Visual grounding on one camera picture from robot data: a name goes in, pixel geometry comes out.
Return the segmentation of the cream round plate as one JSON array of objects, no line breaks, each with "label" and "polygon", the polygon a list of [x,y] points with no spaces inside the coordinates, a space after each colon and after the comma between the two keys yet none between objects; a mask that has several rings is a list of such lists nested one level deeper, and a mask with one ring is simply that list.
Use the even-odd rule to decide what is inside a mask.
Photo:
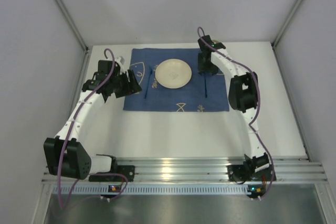
[{"label": "cream round plate", "polygon": [[190,66],[179,59],[168,59],[161,62],[155,71],[158,83],[168,89],[179,89],[189,83],[192,77]]}]

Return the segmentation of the blue metal fork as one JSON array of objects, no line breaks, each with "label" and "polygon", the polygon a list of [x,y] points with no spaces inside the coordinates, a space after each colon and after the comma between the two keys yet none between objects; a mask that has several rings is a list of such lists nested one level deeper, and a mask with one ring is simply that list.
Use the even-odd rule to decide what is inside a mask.
[{"label": "blue metal fork", "polygon": [[147,81],[147,84],[146,84],[144,99],[147,99],[147,96],[148,96],[148,90],[149,90],[150,80],[151,80],[152,74],[153,74],[153,69],[152,69],[152,67],[149,67],[149,75],[148,75],[149,77],[148,77],[148,81]]}]

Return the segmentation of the dark blue spoon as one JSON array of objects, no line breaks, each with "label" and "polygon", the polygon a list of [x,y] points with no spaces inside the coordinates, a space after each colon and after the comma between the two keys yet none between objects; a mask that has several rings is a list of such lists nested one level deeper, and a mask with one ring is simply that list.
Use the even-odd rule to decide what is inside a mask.
[{"label": "dark blue spoon", "polygon": [[207,98],[208,97],[208,92],[207,92],[207,73],[204,73],[203,76],[204,76],[205,98]]}]

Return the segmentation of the blue cloth placemat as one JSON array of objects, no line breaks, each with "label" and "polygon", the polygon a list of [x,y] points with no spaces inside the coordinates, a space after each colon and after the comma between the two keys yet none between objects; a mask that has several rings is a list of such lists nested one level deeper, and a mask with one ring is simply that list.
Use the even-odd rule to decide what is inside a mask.
[{"label": "blue cloth placemat", "polygon": [[[197,71],[197,48],[132,49],[130,69],[134,71],[142,91],[127,96],[124,100],[125,111],[150,112],[228,112],[229,104],[222,73],[207,73],[207,92],[205,98],[204,76]],[[192,70],[191,80],[179,89],[168,89],[161,86],[155,78],[157,66],[168,59],[185,61]],[[148,81],[149,67],[153,74],[150,80],[147,99],[144,99]]]}]

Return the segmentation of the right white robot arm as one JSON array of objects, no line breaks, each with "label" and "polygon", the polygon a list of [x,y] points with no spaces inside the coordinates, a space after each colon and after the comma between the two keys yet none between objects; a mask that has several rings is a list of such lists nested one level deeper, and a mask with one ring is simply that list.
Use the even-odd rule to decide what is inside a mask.
[{"label": "right white robot arm", "polygon": [[209,35],[199,35],[198,72],[216,74],[226,79],[228,103],[238,115],[244,144],[244,161],[231,168],[229,179],[234,182],[274,180],[275,172],[270,152],[259,135],[257,118],[260,112],[258,77],[248,66],[234,60],[221,42]]}]

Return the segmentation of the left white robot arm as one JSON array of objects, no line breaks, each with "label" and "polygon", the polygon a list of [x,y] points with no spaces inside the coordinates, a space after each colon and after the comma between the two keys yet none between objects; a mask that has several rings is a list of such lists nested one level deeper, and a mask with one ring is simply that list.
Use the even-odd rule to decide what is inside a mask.
[{"label": "left white robot arm", "polygon": [[82,86],[79,100],[63,128],[44,142],[50,174],[84,180],[99,173],[115,173],[117,159],[112,155],[90,154],[85,147],[87,134],[99,109],[114,94],[116,98],[141,92],[132,69],[124,59],[99,60],[98,69]]}]

